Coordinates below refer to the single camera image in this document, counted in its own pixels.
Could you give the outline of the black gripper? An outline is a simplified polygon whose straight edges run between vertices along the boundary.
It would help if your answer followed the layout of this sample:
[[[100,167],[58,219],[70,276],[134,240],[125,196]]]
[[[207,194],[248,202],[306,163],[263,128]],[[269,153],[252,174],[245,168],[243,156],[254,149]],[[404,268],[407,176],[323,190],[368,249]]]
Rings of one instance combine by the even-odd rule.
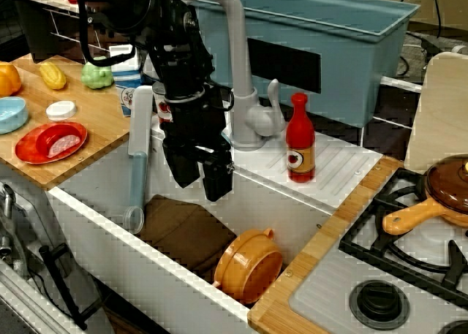
[[[200,177],[203,164],[206,198],[216,202],[233,189],[231,145],[223,137],[225,113],[220,87],[204,84],[191,93],[175,87],[165,92],[171,120],[162,125],[163,149],[174,180],[186,188]]]

